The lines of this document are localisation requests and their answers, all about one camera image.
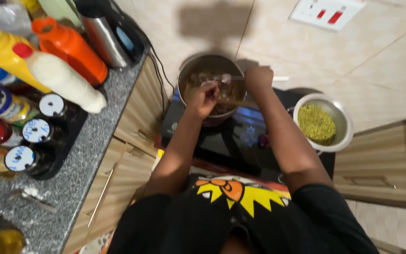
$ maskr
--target white bottle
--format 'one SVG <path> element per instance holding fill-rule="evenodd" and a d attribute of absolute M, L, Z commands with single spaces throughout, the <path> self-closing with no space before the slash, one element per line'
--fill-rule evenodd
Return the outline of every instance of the white bottle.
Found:
<path fill-rule="evenodd" d="M 25 59 L 32 76 L 56 94 L 89 113 L 97 114 L 106 107 L 103 94 L 62 59 L 49 53 L 34 51 L 24 43 L 15 44 L 12 50 Z"/>

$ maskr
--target black stovetop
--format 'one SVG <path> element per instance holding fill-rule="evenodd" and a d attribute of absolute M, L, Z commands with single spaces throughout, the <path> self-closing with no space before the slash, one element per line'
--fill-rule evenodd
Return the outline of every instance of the black stovetop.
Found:
<path fill-rule="evenodd" d="M 294 107 L 302 95 L 274 89 L 285 108 Z M 162 124 L 161 145 L 167 147 L 184 109 L 178 91 L 175 93 Z M 240 107 L 217 127 L 202 127 L 194 157 L 226 166 L 262 179 L 276 182 L 280 167 L 271 148 L 259 148 L 258 136 L 266 133 L 266 125 L 258 107 Z M 333 176 L 334 153 L 320 156 L 330 177 Z"/>

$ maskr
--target kitchen counter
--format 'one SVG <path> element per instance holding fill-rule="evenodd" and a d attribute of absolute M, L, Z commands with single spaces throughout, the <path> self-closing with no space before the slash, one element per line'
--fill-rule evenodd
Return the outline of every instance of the kitchen counter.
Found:
<path fill-rule="evenodd" d="M 100 88 L 107 95 L 107 107 L 100 114 L 88 115 L 56 176 L 38 181 L 20 174 L 10 182 L 0 180 L 0 215 L 23 232 L 26 246 L 22 253 L 62 253 L 144 61 L 145 56 L 129 70 L 109 71 Z M 57 213 L 24 199 L 6 198 L 7 193 L 19 188 L 55 207 Z"/>

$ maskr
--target yellow bottle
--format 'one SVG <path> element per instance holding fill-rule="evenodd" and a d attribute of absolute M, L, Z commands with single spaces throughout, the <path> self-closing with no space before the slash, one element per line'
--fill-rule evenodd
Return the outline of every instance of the yellow bottle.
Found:
<path fill-rule="evenodd" d="M 37 50 L 25 38 L 0 30 L 0 67 L 43 93 L 50 93 L 51 89 L 32 77 L 24 59 L 12 51 L 12 47 L 17 43 L 28 44 L 31 48 Z"/>
<path fill-rule="evenodd" d="M 17 230 L 0 230 L 0 254 L 20 254 L 24 247 L 23 234 Z"/>

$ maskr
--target wooden spoon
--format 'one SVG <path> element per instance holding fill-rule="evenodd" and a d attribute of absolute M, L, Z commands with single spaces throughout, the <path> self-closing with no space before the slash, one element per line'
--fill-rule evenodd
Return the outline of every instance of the wooden spoon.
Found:
<path fill-rule="evenodd" d="M 253 106 L 257 106 L 256 102 L 254 101 L 237 101 L 237 100 L 217 100 L 218 104 L 227 104 L 227 105 L 234 105 L 234 106 L 238 106 L 238 107 L 253 107 Z"/>

